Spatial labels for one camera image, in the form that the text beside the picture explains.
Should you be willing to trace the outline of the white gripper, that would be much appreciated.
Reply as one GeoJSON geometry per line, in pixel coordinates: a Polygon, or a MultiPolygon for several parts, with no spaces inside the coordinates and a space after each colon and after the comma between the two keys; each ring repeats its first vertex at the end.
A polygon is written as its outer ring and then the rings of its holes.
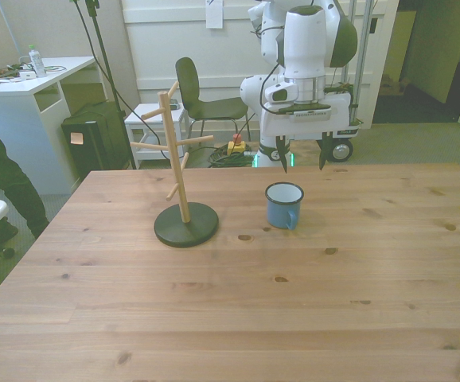
{"type": "Polygon", "coordinates": [[[287,173],[287,155],[290,152],[289,141],[285,135],[322,133],[318,141],[321,153],[319,169],[322,170],[332,151],[333,133],[349,127],[349,105],[351,95],[348,92],[329,93],[322,100],[330,105],[329,109],[295,111],[293,114],[278,115],[262,110],[261,135],[275,137],[279,160],[287,173]]]}

